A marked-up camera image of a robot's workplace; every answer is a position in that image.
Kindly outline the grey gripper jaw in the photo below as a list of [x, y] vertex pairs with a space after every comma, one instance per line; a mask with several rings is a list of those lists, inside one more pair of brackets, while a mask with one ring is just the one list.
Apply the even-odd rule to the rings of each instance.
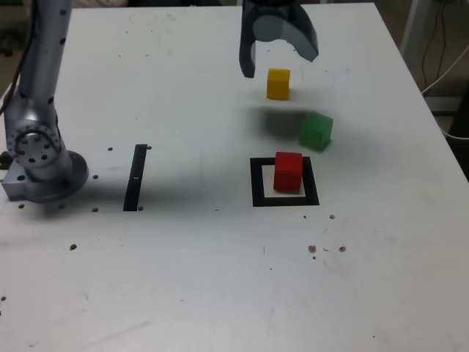
[[294, 47], [303, 59], [313, 62], [319, 55], [317, 34], [306, 11], [295, 1], [281, 6], [259, 8], [254, 21], [256, 41], [283, 40]]
[[255, 75], [255, 43], [253, 25], [260, 16], [260, 8], [263, 1], [244, 0], [242, 3], [241, 33], [239, 47], [239, 64], [246, 78]]

